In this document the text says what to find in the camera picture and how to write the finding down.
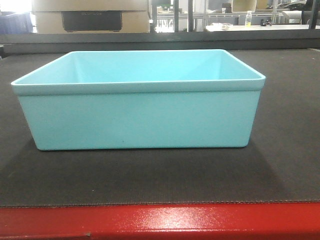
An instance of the textured black surface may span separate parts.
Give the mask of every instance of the textured black surface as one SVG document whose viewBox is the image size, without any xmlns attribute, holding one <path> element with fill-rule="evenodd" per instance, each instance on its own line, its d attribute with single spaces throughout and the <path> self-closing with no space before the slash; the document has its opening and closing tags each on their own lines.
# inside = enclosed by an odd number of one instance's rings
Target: textured black surface
<svg viewBox="0 0 320 240">
<path fill-rule="evenodd" d="M 39 151 L 10 82 L 61 54 L 0 60 L 0 206 L 320 200 L 320 52 L 233 51 L 267 76 L 244 148 Z"/>
</svg>

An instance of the cardboard box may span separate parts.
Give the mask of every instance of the cardboard box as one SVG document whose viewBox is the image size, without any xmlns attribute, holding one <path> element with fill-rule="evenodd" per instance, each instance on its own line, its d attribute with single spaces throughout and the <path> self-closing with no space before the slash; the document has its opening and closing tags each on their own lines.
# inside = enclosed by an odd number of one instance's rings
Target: cardboard box
<svg viewBox="0 0 320 240">
<path fill-rule="evenodd" d="M 147 11 L 148 0 L 32 0 L 34 12 Z"/>
<path fill-rule="evenodd" d="M 37 31 L 40 34 L 148 33 L 150 31 L 148 0 L 32 0 L 32 10 L 36 18 Z M 117 21 L 117 29 L 103 28 L 103 23 L 106 25 L 109 21 L 102 16 L 99 18 L 98 15 L 104 15 L 106 11 L 121 11 L 118 18 L 109 18 Z M 72 19 L 69 17 L 69 25 L 74 23 L 80 26 L 81 23 L 83 25 L 89 23 L 91 27 L 70 30 L 65 27 L 67 21 L 63 15 L 66 16 L 66 12 L 78 12 L 80 15 Z M 92 17 L 96 15 L 96 18 L 90 21 L 88 15 Z"/>
<path fill-rule="evenodd" d="M 257 0 L 233 0 L 232 12 L 233 13 L 245 13 L 247 11 L 256 11 Z"/>
<path fill-rule="evenodd" d="M 105 33 L 148 33 L 150 31 L 147 11 L 123 11 L 120 31 L 66 31 L 61 12 L 35 12 L 37 32 L 39 34 L 105 34 Z"/>
<path fill-rule="evenodd" d="M 268 0 L 257 0 L 256 9 L 264 10 L 267 8 Z"/>
</svg>

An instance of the plastic bin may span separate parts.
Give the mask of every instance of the plastic bin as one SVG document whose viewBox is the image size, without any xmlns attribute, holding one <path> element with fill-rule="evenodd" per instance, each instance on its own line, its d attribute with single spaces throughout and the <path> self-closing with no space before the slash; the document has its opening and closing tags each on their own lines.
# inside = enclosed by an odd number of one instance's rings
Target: plastic bin
<svg viewBox="0 0 320 240">
<path fill-rule="evenodd" d="M 76 51 L 12 82 L 40 150 L 244 147 L 265 76 L 228 52 Z"/>
<path fill-rule="evenodd" d="M 29 34 L 32 32 L 30 12 L 1 12 L 0 34 Z"/>
</svg>

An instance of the red surface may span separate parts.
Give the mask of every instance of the red surface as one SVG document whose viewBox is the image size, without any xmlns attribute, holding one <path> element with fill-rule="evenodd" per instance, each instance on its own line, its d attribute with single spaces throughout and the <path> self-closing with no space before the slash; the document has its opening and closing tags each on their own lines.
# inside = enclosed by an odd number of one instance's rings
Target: red surface
<svg viewBox="0 0 320 240">
<path fill-rule="evenodd" d="M 320 240 L 320 203 L 0 208 L 8 237 Z"/>
</svg>

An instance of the table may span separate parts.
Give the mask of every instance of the table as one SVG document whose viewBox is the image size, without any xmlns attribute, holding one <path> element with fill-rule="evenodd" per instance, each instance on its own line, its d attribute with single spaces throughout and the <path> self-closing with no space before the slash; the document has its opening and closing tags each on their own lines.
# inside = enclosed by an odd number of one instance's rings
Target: table
<svg viewBox="0 0 320 240">
<path fill-rule="evenodd" d="M 0 60 L 0 239 L 319 239 L 320 52 L 237 50 L 267 76 L 248 147 L 35 149 Z"/>
<path fill-rule="evenodd" d="M 208 25 L 205 27 L 208 32 L 216 32 L 216 31 L 224 31 L 219 27 L 219 25 Z M 272 25 L 272 26 L 260 26 L 260 25 L 252 25 L 250 27 L 245 27 L 243 25 L 234 25 L 230 28 L 229 31 L 257 31 L 257 30 L 303 30 L 309 29 L 309 25 L 301 25 L 301 24 L 280 24 L 280 25 Z"/>
</svg>

